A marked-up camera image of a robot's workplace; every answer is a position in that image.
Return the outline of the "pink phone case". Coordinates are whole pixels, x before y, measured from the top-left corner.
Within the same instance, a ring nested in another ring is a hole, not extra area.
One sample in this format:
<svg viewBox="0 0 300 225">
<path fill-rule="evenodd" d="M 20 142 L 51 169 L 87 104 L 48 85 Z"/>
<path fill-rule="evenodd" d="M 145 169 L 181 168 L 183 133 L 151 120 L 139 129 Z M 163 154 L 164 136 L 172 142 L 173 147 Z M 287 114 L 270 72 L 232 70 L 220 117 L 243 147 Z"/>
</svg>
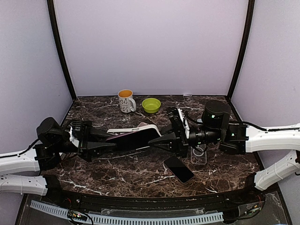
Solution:
<svg viewBox="0 0 300 225">
<path fill-rule="evenodd" d="M 152 126 L 152 124 L 141 122 L 137 127 L 138 128 L 150 128 L 151 126 Z"/>
</svg>

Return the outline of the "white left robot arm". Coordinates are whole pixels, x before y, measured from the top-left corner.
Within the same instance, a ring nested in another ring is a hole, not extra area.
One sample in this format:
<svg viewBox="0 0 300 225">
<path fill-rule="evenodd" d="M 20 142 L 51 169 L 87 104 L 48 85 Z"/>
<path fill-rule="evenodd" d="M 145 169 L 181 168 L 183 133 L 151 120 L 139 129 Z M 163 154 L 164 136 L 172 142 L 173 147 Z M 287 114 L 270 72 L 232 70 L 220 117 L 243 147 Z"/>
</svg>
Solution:
<svg viewBox="0 0 300 225">
<path fill-rule="evenodd" d="M 116 148 L 106 142 L 107 133 L 97 130 L 91 121 L 70 120 L 60 126 L 53 117 L 44 119 L 37 127 L 37 139 L 27 149 L 0 156 L 0 191 L 2 193 L 46 196 L 63 204 L 66 193 L 55 175 L 21 176 L 21 172 L 41 172 L 55 168 L 62 154 L 74 153 L 90 162 L 105 151 Z"/>
</svg>

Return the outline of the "beige phone case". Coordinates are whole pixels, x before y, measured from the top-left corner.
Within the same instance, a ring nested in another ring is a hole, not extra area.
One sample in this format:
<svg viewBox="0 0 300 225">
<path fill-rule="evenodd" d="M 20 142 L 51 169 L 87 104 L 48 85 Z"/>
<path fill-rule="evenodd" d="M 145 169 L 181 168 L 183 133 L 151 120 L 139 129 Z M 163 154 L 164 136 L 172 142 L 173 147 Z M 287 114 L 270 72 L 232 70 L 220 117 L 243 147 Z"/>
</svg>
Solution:
<svg viewBox="0 0 300 225">
<path fill-rule="evenodd" d="M 159 129 L 154 124 L 149 124 L 149 125 L 135 127 L 135 128 L 112 128 L 112 129 L 108 129 L 107 133 L 130 133 L 130 132 L 137 132 L 146 129 L 153 129 L 158 133 L 159 136 L 162 136 Z"/>
</svg>

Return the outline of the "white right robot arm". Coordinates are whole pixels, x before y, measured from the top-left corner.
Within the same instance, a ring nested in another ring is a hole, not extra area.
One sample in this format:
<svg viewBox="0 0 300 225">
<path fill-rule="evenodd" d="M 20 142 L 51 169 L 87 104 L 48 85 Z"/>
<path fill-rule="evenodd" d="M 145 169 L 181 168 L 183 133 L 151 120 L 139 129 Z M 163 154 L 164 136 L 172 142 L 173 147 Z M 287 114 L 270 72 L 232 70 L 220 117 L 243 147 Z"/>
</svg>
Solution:
<svg viewBox="0 0 300 225">
<path fill-rule="evenodd" d="M 168 151 L 185 157 L 189 147 L 214 143 L 229 155 L 244 155 L 263 150 L 289 150 L 281 160 L 268 168 L 255 172 L 246 179 L 246 188 L 239 199 L 250 203 L 257 190 L 264 191 L 284 178 L 300 172 L 300 125 L 259 127 L 245 121 L 230 119 L 231 107 L 218 100 L 206 102 L 201 121 L 193 127 L 188 116 L 176 107 L 167 109 L 171 122 L 163 136 L 149 141 L 149 145 L 167 145 Z"/>
</svg>

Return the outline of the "clear purple phone case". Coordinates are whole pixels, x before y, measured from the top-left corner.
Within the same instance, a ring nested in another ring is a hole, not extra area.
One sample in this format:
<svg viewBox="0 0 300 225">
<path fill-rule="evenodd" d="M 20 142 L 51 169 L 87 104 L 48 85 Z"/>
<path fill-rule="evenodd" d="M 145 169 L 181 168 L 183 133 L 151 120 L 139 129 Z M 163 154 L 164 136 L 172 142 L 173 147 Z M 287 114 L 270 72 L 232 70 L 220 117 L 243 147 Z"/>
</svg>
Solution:
<svg viewBox="0 0 300 225">
<path fill-rule="evenodd" d="M 197 145 L 190 148 L 190 161 L 194 165 L 206 165 L 207 164 L 207 146 L 206 144 Z"/>
</svg>

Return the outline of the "white smartphone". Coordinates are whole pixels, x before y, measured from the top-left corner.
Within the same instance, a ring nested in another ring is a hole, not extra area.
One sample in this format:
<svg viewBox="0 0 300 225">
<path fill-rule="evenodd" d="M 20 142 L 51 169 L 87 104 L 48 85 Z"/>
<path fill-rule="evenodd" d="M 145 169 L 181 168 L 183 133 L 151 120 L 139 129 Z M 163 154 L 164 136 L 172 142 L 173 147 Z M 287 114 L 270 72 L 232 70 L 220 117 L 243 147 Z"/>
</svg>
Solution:
<svg viewBox="0 0 300 225">
<path fill-rule="evenodd" d="M 116 151 L 130 151 L 149 147 L 148 142 L 160 136 L 156 128 L 150 127 L 109 137 L 105 142 L 116 144 Z"/>
</svg>

